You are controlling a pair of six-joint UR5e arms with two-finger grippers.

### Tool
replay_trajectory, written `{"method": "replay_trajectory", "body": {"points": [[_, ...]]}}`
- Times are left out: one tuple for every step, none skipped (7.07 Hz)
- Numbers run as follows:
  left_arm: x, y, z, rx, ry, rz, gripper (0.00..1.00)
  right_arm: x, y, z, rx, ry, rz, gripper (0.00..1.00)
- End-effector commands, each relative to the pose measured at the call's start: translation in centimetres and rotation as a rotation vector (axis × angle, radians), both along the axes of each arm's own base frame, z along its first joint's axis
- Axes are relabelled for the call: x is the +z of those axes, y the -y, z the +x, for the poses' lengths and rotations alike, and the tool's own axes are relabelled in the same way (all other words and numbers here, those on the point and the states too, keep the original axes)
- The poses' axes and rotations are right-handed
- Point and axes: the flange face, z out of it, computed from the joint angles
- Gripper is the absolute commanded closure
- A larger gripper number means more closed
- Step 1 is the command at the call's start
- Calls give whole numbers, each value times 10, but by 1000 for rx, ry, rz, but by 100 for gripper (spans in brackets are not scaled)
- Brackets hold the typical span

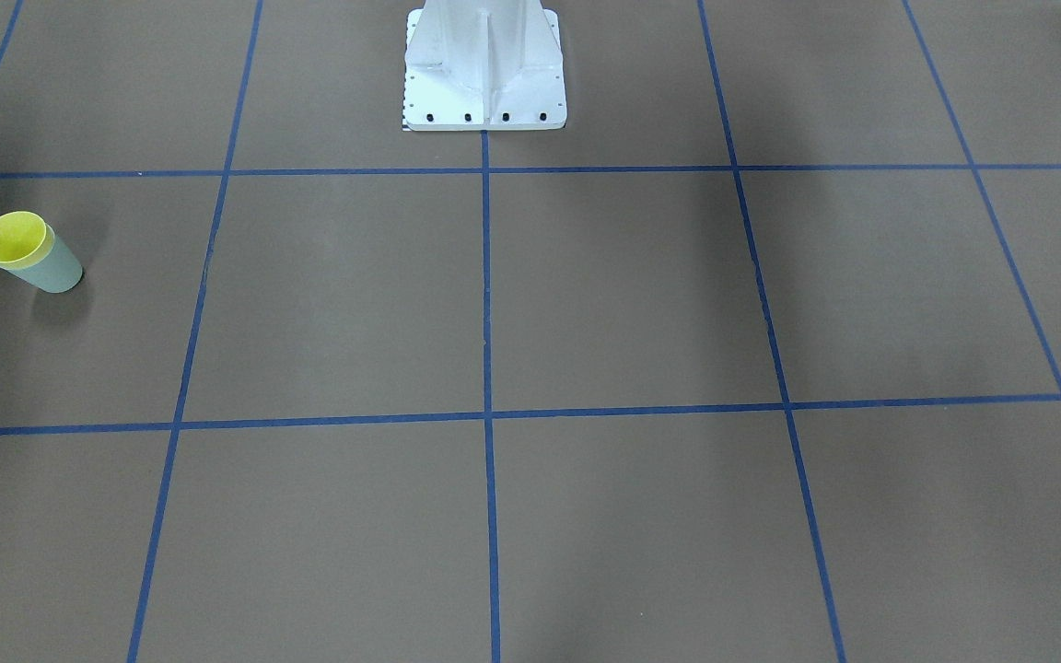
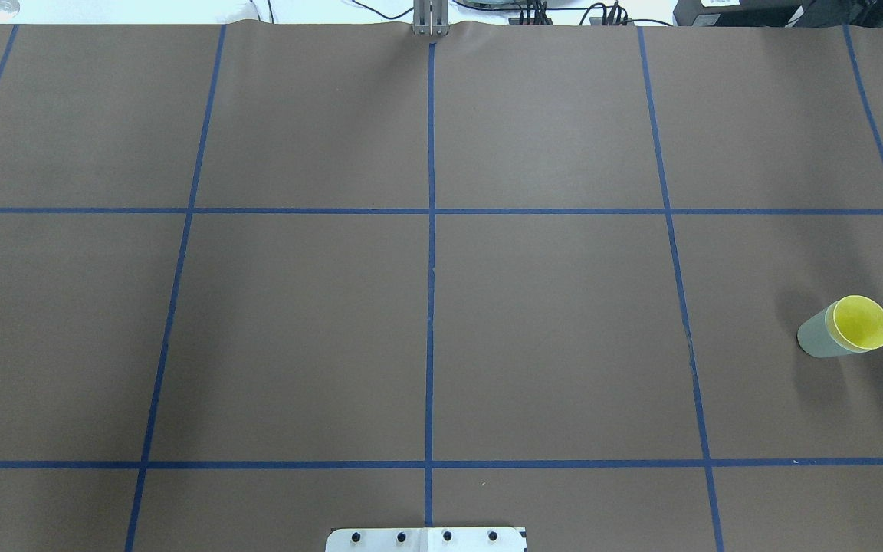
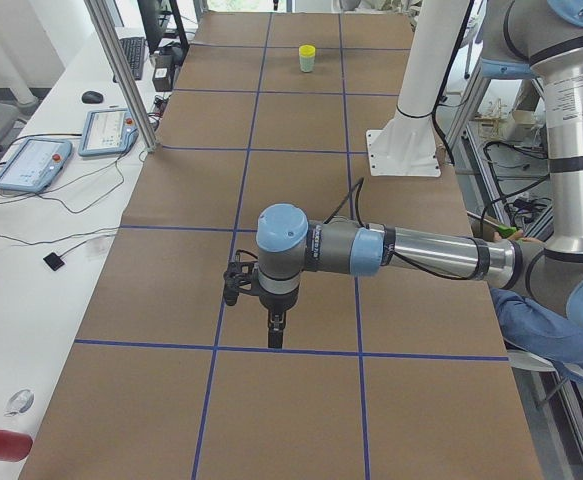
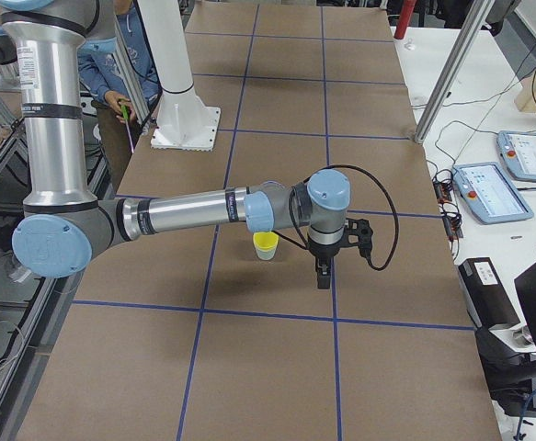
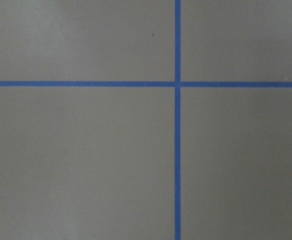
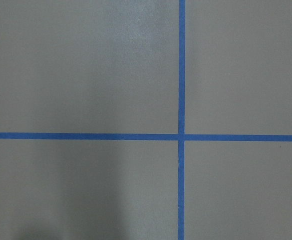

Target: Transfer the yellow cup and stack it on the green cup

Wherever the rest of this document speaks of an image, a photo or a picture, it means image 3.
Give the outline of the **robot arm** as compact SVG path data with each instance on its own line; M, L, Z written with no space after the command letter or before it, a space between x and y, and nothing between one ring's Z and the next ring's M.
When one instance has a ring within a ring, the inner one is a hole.
M530 297L583 327L583 1L492 1L482 69L543 83L553 234L541 246L445 236L350 220L311 222L290 204L258 220L254 286L268 311L268 344L283 342L300 276L372 276L406 265L453 280L484 280Z

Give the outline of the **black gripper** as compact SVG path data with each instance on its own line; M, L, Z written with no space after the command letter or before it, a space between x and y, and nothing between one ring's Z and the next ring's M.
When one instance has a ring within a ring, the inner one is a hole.
M286 312L295 306L297 299L297 292L288 292L286 294L265 292L260 297L260 303L268 311L267 345L269 348L281 349L283 347Z

